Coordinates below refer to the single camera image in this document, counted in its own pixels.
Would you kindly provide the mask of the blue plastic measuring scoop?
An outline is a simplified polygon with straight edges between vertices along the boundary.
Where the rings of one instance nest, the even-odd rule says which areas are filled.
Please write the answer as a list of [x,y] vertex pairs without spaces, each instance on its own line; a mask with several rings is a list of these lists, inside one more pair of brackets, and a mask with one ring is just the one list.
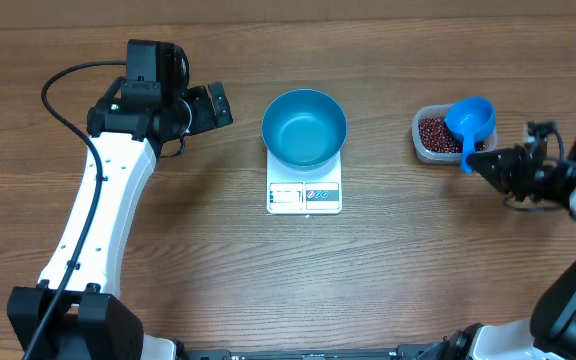
[[476,144],[486,140],[496,127],[496,109],[483,97],[469,97],[454,104],[445,117],[453,137],[462,143],[460,169],[473,172],[467,158],[476,152]]

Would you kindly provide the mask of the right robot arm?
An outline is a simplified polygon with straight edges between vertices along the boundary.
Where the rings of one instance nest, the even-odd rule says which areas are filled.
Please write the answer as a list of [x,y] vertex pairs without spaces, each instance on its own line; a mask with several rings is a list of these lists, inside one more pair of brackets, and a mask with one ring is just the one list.
[[[562,207],[576,222],[576,140],[567,155],[550,156],[544,133],[513,148],[477,153],[468,165],[518,201]],[[547,287],[531,315],[504,325],[475,324],[443,346],[444,359],[576,359],[576,257]]]

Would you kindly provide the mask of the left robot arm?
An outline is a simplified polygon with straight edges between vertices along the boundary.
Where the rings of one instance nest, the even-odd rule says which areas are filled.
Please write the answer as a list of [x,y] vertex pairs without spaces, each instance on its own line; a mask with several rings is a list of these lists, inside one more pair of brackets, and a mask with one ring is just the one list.
[[184,50],[131,40],[126,70],[79,131],[88,152],[67,225],[32,287],[7,315],[28,359],[182,359],[183,344],[148,335],[120,299],[122,262],[139,198],[171,141],[228,126],[221,83],[191,86]]

